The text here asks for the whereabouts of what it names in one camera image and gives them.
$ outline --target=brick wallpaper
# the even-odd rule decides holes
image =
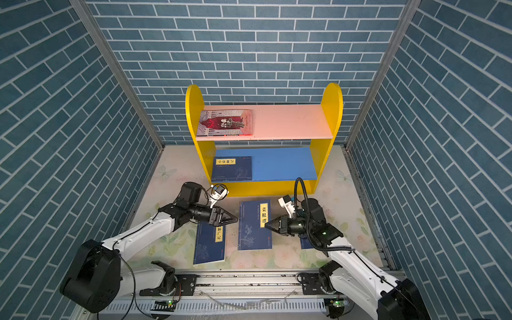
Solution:
[[[341,144],[406,0],[164,2],[88,4],[166,144],[191,143],[192,83],[226,105],[318,104],[331,82],[344,93]]]
[[[77,247],[120,230],[157,150],[67,0],[0,8],[0,319],[68,319]]]
[[[423,0],[353,156],[432,319],[512,318],[512,2]]]

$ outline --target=robotic arm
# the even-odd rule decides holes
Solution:
[[[359,253],[343,233],[326,222],[316,199],[305,194],[299,208],[296,187],[297,184],[295,205],[289,196],[280,199],[288,215],[267,222],[265,227],[284,236],[307,238],[316,250],[332,259],[319,269],[318,280],[323,291],[342,292],[375,320],[430,320],[421,295],[410,280],[399,281]],[[297,217],[291,218],[291,211]]]
[[[214,206],[227,190],[218,186],[211,205],[198,204],[204,188],[194,182],[185,182],[173,203],[158,209],[158,212],[141,224],[105,239],[102,242],[88,240],[83,243],[61,282],[60,293],[93,313],[106,308],[117,296],[133,292],[134,279],[131,272],[121,273],[121,260],[126,261],[158,238],[172,233],[191,219],[207,221],[219,227],[238,221],[238,218]],[[174,268],[160,261],[153,266],[134,268],[133,275],[142,289],[155,289],[160,295],[169,295],[176,290]]]

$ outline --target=floral tabletop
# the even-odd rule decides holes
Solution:
[[[208,182],[194,146],[167,146],[157,165],[132,226],[156,213],[158,207],[172,202],[181,185],[194,181],[208,188]],[[382,266],[357,191],[339,146],[334,146],[319,186],[314,195],[323,207],[327,222],[337,227],[352,245],[377,266]],[[278,197],[232,198],[217,205],[238,216],[240,201],[271,199],[272,218],[286,214]],[[144,266],[161,260],[176,269],[236,270],[236,269],[304,269],[317,268],[329,259],[315,249],[301,250],[298,237],[272,234],[272,249],[238,251],[238,224],[226,226],[225,261],[193,265],[197,225],[187,223],[177,232],[161,237],[130,259],[132,266]]]

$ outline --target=bookshelf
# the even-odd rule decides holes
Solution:
[[[203,110],[252,110],[253,135],[196,137]],[[320,104],[215,105],[205,106],[201,90],[188,87],[185,112],[188,129],[208,181],[214,157],[251,156],[252,180],[223,182],[231,197],[283,196],[293,191],[301,177],[306,191],[313,194],[322,176],[343,116],[343,94],[336,83],[329,84]],[[311,139],[304,147],[216,149],[215,141]]]

